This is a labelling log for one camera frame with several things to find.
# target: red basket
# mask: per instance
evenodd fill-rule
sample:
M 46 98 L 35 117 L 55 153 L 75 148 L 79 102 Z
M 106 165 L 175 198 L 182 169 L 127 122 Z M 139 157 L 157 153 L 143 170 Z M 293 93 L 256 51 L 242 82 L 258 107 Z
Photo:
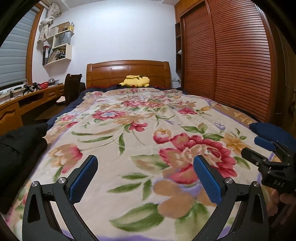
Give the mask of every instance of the red basket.
M 46 89 L 48 87 L 48 82 L 43 82 L 41 84 L 39 84 L 39 86 L 41 87 L 41 89 Z

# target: window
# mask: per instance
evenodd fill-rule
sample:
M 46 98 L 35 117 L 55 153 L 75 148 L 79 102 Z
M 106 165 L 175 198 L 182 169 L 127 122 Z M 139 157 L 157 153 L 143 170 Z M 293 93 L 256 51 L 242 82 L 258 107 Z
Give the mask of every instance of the window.
M 32 55 L 43 7 L 36 5 L 17 23 L 0 47 L 0 90 L 32 83 Z

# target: stuffed toy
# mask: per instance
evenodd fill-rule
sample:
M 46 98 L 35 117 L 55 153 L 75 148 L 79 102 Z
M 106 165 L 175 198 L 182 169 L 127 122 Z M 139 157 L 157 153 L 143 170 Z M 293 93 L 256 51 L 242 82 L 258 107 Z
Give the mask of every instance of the stuffed toy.
M 141 75 L 128 75 L 126 79 L 117 85 L 117 87 L 128 86 L 128 87 L 148 87 L 150 79 Z

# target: wooden headboard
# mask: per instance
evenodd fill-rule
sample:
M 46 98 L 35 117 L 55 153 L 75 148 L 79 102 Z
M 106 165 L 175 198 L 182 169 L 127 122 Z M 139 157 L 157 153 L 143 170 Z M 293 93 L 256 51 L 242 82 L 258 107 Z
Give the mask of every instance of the wooden headboard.
M 147 76 L 150 85 L 171 88 L 169 63 L 152 60 L 117 60 L 88 64 L 86 87 L 107 88 L 123 82 L 127 75 Z

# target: floral blanket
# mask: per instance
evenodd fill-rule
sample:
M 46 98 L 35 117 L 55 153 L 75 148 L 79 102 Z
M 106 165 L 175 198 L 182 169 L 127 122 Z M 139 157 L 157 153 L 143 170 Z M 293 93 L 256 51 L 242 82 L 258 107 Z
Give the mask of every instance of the floral blanket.
M 193 169 L 202 154 L 223 177 L 237 183 L 258 180 L 257 167 L 241 156 L 256 146 L 245 114 L 207 98 L 179 90 L 121 89 L 87 93 L 73 111 L 48 131 L 49 147 L 6 222 L 21 239 L 24 205 L 30 184 L 56 182 L 79 167 L 88 155 L 99 168 L 77 211 L 100 241 L 190 241 L 215 209 Z M 269 192 L 263 189 L 265 198 Z M 221 237 L 228 233 L 236 204 Z M 60 226 L 70 235 L 57 207 Z

